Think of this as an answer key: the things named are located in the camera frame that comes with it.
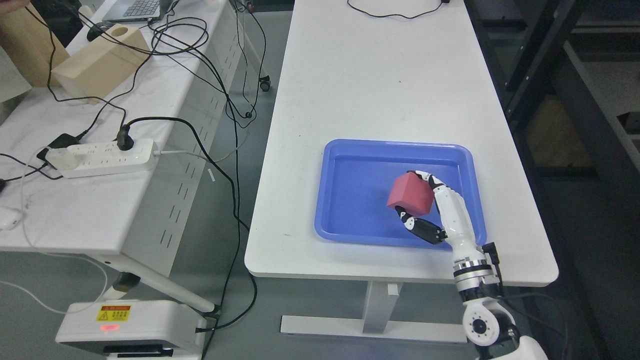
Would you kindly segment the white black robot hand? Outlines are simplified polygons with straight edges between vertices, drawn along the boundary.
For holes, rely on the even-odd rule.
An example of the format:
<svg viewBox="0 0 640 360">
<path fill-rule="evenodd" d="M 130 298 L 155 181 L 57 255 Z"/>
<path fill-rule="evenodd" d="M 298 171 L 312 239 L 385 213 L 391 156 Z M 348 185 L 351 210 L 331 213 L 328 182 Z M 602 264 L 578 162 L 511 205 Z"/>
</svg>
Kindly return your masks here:
<svg viewBox="0 0 640 360">
<path fill-rule="evenodd" d="M 414 216 L 402 207 L 396 207 L 403 226 L 412 235 L 427 243 L 448 243 L 455 252 L 478 252 L 473 223 L 462 196 L 434 174 L 410 170 L 428 182 L 434 191 L 434 202 L 429 214 Z"/>
</svg>

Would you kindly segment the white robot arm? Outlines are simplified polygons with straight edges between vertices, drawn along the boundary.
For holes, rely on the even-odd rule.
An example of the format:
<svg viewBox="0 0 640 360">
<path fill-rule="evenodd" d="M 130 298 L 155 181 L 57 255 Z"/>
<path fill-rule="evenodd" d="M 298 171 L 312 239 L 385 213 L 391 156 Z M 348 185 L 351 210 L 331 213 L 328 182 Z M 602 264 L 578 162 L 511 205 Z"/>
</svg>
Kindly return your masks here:
<svg viewBox="0 0 640 360">
<path fill-rule="evenodd" d="M 465 307 L 462 330 L 478 360 L 546 360 L 539 342 L 522 335 L 512 314 L 499 303 L 505 292 L 495 244 L 475 250 L 477 255 L 455 260 L 453 275 Z"/>
</svg>

